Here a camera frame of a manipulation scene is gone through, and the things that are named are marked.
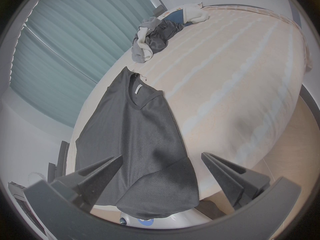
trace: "curtain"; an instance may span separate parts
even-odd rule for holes
[[[150,0],[40,0],[16,45],[11,88],[73,127],[94,86],[154,9]]]

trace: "wooden floor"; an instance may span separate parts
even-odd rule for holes
[[[253,170],[268,175],[270,184],[284,176],[302,187],[293,210],[275,232],[274,236],[277,236],[306,202],[320,173],[320,130],[301,97],[286,130],[269,154]],[[226,214],[234,212],[222,191],[206,200],[213,201]],[[91,213],[112,222],[118,222],[120,218],[120,212],[93,209]]]

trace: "black satin garment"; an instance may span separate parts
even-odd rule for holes
[[[117,206],[147,220],[199,204],[196,174],[163,92],[127,67],[107,88],[75,143],[75,170],[123,156],[97,205]]]

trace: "mattress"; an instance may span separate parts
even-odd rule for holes
[[[209,19],[185,27],[143,64],[128,50],[93,89],[78,116],[66,162],[75,169],[76,144],[107,87],[120,71],[164,96],[182,133],[200,199],[220,191],[201,160],[209,152],[254,167],[274,146],[296,106],[306,67],[312,67],[300,27],[265,9],[207,6]]]

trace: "white label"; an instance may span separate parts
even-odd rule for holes
[[[135,91],[134,93],[137,94],[137,93],[138,93],[138,90],[139,90],[141,87],[142,87],[142,84],[138,85],[138,87],[137,87],[137,89],[136,89],[136,91]]]

